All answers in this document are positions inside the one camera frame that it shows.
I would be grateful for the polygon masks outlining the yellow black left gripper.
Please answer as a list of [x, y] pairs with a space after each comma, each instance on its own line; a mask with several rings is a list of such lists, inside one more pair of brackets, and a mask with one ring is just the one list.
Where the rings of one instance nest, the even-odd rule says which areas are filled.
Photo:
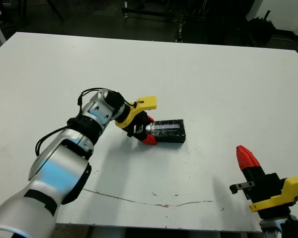
[[115, 125], [147, 145], [156, 145], [156, 138], [147, 132], [146, 127], [154, 122], [146, 111], [157, 107], [156, 96], [138, 98], [133, 103], [125, 103], [123, 112], [115, 119]]

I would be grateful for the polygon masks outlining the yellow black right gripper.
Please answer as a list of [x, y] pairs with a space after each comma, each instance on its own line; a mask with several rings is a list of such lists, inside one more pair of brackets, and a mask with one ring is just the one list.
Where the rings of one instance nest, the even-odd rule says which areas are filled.
[[236, 147], [236, 156], [247, 182], [231, 185], [230, 191], [236, 194], [242, 190], [252, 202], [250, 211], [257, 212], [261, 219], [289, 215], [290, 207], [298, 202], [298, 176], [280, 179], [276, 173], [265, 175], [253, 153], [242, 145]]

